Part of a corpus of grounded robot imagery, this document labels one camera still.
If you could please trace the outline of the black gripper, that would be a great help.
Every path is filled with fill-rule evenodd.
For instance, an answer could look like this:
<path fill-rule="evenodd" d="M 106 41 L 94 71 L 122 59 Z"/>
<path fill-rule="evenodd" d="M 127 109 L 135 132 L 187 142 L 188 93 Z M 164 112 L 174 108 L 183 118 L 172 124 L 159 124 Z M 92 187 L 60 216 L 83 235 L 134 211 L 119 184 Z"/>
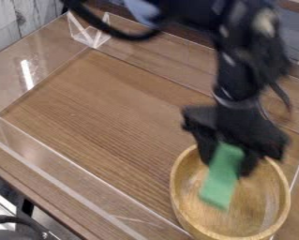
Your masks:
<path fill-rule="evenodd" d="M 182 110 L 183 130 L 196 141 L 202 162 L 208 165 L 220 141 L 244 150 L 239 176 L 249 177 L 265 157 L 281 160 L 287 134 L 261 114 L 257 107 L 230 109 L 222 105 L 187 106 Z"/>

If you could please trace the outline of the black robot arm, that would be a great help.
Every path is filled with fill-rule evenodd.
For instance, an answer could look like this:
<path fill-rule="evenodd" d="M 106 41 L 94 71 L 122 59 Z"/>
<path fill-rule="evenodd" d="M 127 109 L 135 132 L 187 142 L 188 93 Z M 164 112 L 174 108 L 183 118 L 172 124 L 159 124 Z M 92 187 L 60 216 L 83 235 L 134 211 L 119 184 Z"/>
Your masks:
<path fill-rule="evenodd" d="M 243 151 L 238 174 L 247 176 L 258 161 L 283 158 L 289 137 L 266 117 L 259 97 L 287 74 L 290 60 L 281 37 L 281 21 L 270 0 L 150 0 L 158 23 L 178 21 L 210 33 L 216 50 L 215 104 L 183 109 L 183 129 L 198 143 L 203 162 L 216 145 Z"/>

